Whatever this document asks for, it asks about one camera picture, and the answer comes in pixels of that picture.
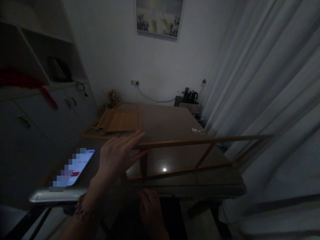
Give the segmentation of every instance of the brown table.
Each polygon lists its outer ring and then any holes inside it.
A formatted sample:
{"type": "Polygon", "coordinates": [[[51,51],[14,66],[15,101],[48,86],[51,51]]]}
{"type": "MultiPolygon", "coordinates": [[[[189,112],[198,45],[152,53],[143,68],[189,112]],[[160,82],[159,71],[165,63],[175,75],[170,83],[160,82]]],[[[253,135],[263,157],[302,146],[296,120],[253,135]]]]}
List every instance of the brown table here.
{"type": "MultiPolygon", "coordinates": [[[[133,107],[132,104],[122,104],[123,109],[133,107]]],[[[159,142],[168,140],[206,139],[208,135],[202,130],[198,122],[186,108],[168,107],[159,105],[141,104],[143,110],[142,130],[146,132],[141,143],[159,142]]],[[[95,175],[99,166],[100,148],[105,139],[83,138],[64,160],[72,158],[71,153],[76,153],[76,148],[95,149],[95,154],[82,172],[78,181],[67,188],[52,188],[50,181],[54,175],[41,185],[31,196],[31,202],[64,202],[76,201],[86,192],[90,180],[95,175]]],[[[152,149],[148,155],[148,175],[175,172],[181,169],[193,168],[199,158],[204,154],[210,144],[176,146],[152,149]]],[[[217,146],[205,158],[202,166],[227,163],[228,160],[217,146]]],[[[140,163],[136,162],[127,170],[129,179],[140,176],[140,163]]],[[[179,196],[197,199],[208,198],[236,198],[246,193],[246,187],[240,174],[232,166],[216,167],[210,170],[198,170],[192,173],[176,174],[175,176],[160,176],[156,179],[129,180],[121,184],[117,180],[110,190],[110,197],[119,197],[119,194],[128,193],[136,188],[150,187],[159,192],[161,196],[179,196]]]]}

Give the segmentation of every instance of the shelf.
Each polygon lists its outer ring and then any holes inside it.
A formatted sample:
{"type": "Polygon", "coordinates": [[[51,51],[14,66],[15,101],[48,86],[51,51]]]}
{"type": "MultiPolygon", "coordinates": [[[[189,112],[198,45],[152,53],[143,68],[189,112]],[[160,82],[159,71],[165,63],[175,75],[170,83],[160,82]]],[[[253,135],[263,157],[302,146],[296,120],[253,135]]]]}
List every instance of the shelf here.
{"type": "Polygon", "coordinates": [[[57,36],[57,35],[52,35],[52,34],[46,33],[46,32],[41,31],[41,30],[30,29],[28,27],[12,24],[12,23],[4,21],[3,19],[0,19],[0,23],[4,23],[4,24],[11,25],[11,26],[15,26],[15,27],[18,27],[18,28],[21,28],[21,29],[24,29],[24,30],[28,30],[28,31],[31,31],[31,32],[34,32],[34,33],[37,33],[37,34],[40,34],[40,35],[43,35],[43,36],[46,36],[46,37],[54,38],[54,39],[57,39],[57,40],[64,41],[66,43],[72,43],[73,44],[73,41],[70,40],[70,39],[63,38],[63,37],[60,37],[60,36],[57,36]]]}
{"type": "MultiPolygon", "coordinates": [[[[76,79],[77,81],[81,82],[82,84],[88,83],[85,79],[76,79]]],[[[44,86],[44,88],[48,91],[55,91],[62,88],[68,88],[72,86],[76,86],[77,82],[67,82],[67,83],[58,83],[54,82],[54,85],[52,86],[44,86]]],[[[0,102],[15,99],[15,98],[21,98],[21,97],[27,97],[31,95],[40,94],[41,92],[39,89],[27,89],[27,88],[20,88],[20,87],[5,87],[0,88],[0,102]]]]}
{"type": "Polygon", "coordinates": [[[21,30],[15,26],[0,23],[0,35],[2,68],[14,68],[48,85],[49,78],[21,30]]]}
{"type": "Polygon", "coordinates": [[[1,0],[1,21],[72,43],[60,0],[1,0]]]}
{"type": "Polygon", "coordinates": [[[34,50],[50,81],[54,79],[48,66],[48,57],[56,57],[64,61],[68,65],[73,79],[86,78],[74,44],[38,34],[34,31],[23,29],[22,32],[34,50]]]}

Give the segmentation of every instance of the painting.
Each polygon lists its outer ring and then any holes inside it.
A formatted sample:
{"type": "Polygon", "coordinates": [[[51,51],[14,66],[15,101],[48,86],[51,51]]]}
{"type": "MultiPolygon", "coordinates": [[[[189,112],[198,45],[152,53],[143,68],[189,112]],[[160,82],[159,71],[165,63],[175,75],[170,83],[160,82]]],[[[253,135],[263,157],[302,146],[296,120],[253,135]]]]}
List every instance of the painting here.
{"type": "Polygon", "coordinates": [[[177,38],[183,0],[136,0],[137,30],[177,38]]]}

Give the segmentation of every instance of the white curtain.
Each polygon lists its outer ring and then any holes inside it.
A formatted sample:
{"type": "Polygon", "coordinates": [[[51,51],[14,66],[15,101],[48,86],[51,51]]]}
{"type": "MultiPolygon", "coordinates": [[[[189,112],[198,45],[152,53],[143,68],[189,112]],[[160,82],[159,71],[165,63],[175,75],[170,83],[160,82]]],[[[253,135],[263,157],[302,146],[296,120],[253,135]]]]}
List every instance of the white curtain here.
{"type": "Polygon", "coordinates": [[[320,235],[320,1],[240,0],[202,105],[212,137],[275,134],[239,168],[248,192],[220,219],[252,238],[320,235]]]}

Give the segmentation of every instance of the phone screen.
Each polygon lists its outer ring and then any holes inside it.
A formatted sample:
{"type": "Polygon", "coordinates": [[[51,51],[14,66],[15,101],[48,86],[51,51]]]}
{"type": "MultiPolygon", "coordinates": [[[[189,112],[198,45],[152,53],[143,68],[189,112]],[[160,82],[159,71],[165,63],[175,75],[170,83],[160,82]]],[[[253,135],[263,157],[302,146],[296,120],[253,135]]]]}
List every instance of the phone screen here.
{"type": "Polygon", "coordinates": [[[65,169],[61,171],[61,175],[57,176],[57,181],[53,181],[54,187],[71,186],[77,181],[81,172],[94,154],[94,150],[85,150],[82,152],[83,153],[74,154],[75,158],[69,159],[69,164],[65,165],[65,169]]]}
{"type": "Polygon", "coordinates": [[[73,170],[73,172],[69,178],[67,186],[71,186],[76,182],[76,180],[80,176],[80,173],[88,164],[93,154],[94,154],[94,150],[86,150],[86,153],[77,154],[77,159],[73,159],[75,160],[75,162],[73,162],[71,166],[69,165],[69,170],[73,170]]]}

